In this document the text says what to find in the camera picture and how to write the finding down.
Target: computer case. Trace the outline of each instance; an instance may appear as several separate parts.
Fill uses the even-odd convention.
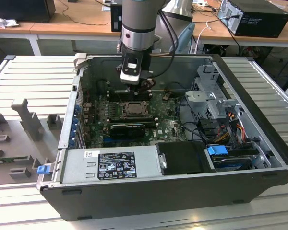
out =
[[[53,0],[0,0],[0,18],[48,23],[56,8]]]
[[[122,0],[111,1],[111,31],[121,32],[122,27],[122,11],[123,2]]]
[[[278,38],[288,12],[265,0],[223,0],[217,17],[235,36]]]

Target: black side panel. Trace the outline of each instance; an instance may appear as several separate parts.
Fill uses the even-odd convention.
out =
[[[249,96],[249,94],[245,91],[244,87],[235,77],[235,75],[231,72],[229,67],[223,61],[223,59],[219,55],[213,55],[213,61],[217,64],[217,66],[222,70],[223,74],[226,76],[226,79],[230,83],[230,85],[234,88],[234,91],[240,97],[240,100],[245,104],[245,106],[250,111],[251,115],[254,117],[258,126],[263,130],[268,139],[271,141],[274,148],[283,158],[284,162],[288,165],[288,146],[277,133],[277,131],[273,128],[271,123],[265,117],[263,112],[258,108],[253,99]]]
[[[167,181],[48,188],[45,199],[66,221],[248,203],[288,172],[243,173]],[[81,193],[68,190],[81,190]]]

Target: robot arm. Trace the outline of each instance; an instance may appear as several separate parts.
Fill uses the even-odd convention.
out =
[[[152,88],[156,83],[153,78],[167,71],[175,51],[179,52],[187,46],[194,30],[191,8],[192,0],[123,1],[122,44],[119,46],[122,64],[117,71],[121,82],[128,85],[132,94]],[[155,34],[162,38],[163,47],[167,46],[165,50],[169,52],[152,54]],[[149,71],[151,57],[164,55],[172,55],[168,67],[163,72],[152,75]]]
[[[157,14],[169,0],[124,0],[121,82],[138,85],[151,76],[149,66]]]

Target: red wire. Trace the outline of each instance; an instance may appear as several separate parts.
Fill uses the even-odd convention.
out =
[[[217,137],[220,135],[220,130],[222,129],[222,128],[224,128],[225,126],[220,126],[220,128],[217,130]]]

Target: warning label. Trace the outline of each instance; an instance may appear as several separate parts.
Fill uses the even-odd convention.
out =
[[[136,177],[134,152],[99,154],[97,177],[99,180]]]

